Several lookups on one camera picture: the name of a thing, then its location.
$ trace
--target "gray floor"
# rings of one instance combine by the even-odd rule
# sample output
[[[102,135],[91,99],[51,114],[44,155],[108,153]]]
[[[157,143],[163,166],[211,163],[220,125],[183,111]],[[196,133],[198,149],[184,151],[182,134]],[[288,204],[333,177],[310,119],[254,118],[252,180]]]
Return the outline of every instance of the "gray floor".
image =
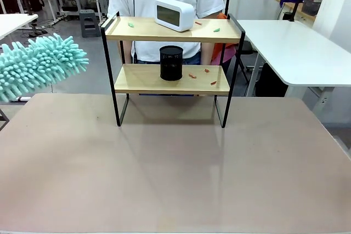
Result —
[[[39,19],[38,24],[47,22],[52,19],[48,5],[45,6],[44,10],[38,13]],[[15,41],[19,41],[23,44],[27,41],[27,38],[23,37],[23,33],[28,31],[17,30],[12,34],[12,38]],[[80,48],[88,53],[90,59],[90,65],[88,66],[87,72],[83,72],[80,75],[72,76],[67,80],[47,87],[44,90],[38,90],[38,93],[88,93],[88,94],[110,94],[109,78],[107,75],[107,67],[105,61],[105,54],[103,50],[103,44],[101,37],[93,38],[82,38],[80,22],[76,20],[61,21],[57,23],[54,28],[48,29],[49,34],[57,32],[63,38],[73,36],[75,43],[79,44]],[[3,39],[1,43],[9,44],[8,38]],[[111,56],[111,66],[114,72],[114,78],[121,69],[121,60],[118,55],[117,43],[109,43],[109,50]],[[242,57],[245,65],[253,65],[256,59],[256,54],[246,55]],[[228,79],[231,79],[234,68],[234,60],[231,63]],[[251,77],[250,73],[246,73],[248,78]],[[237,79],[234,89],[234,96],[244,96],[247,88],[246,81],[240,71],[237,73]],[[9,118],[19,110],[20,107],[3,106],[2,109],[5,113],[9,114]],[[344,143],[350,148],[351,146],[351,133],[350,129],[332,129],[330,132],[333,135],[341,138]]]

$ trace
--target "orange object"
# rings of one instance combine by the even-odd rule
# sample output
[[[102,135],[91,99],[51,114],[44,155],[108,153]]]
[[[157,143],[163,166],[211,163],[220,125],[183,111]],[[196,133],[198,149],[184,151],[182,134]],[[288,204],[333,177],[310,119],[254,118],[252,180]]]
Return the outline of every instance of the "orange object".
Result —
[[[227,19],[227,16],[224,15],[223,13],[219,13],[217,15],[217,19]],[[226,48],[229,48],[231,46],[234,46],[234,43],[228,43],[225,45]],[[222,47],[223,47],[222,43],[216,43],[214,45],[212,60],[214,60],[218,56],[218,54],[220,54],[222,52]]]

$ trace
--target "teal microfiber duster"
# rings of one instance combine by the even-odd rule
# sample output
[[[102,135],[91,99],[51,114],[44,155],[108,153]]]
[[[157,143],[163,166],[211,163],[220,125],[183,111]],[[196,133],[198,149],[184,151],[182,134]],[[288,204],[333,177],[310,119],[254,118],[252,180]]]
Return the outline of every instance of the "teal microfiber duster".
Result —
[[[13,42],[13,50],[2,45],[0,55],[0,101],[13,100],[35,89],[56,84],[71,75],[86,71],[89,59],[73,43],[73,37],[63,40],[54,37],[41,37],[36,41],[29,39],[30,45],[24,47]]]

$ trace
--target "black cylindrical container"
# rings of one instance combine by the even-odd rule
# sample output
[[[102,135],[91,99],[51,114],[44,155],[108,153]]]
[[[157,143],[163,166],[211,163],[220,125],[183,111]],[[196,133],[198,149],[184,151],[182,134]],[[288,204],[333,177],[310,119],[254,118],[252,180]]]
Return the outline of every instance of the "black cylindrical container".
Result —
[[[165,46],[160,49],[161,78],[165,81],[177,81],[182,78],[183,49],[177,46]]]

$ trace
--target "black chair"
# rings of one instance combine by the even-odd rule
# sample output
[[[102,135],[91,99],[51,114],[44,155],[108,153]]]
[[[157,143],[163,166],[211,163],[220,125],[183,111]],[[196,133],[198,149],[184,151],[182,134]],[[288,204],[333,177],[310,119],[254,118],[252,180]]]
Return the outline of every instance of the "black chair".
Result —
[[[252,48],[252,45],[251,45],[251,42],[250,41],[244,41],[244,45],[242,46],[242,51],[241,51],[241,55],[251,55],[253,54],[253,48]],[[250,80],[247,78],[246,76],[246,72],[245,72],[245,65],[243,64],[242,60],[240,59],[239,60],[239,66],[240,66],[240,69],[241,69],[241,72],[246,80],[246,83],[249,83]]]

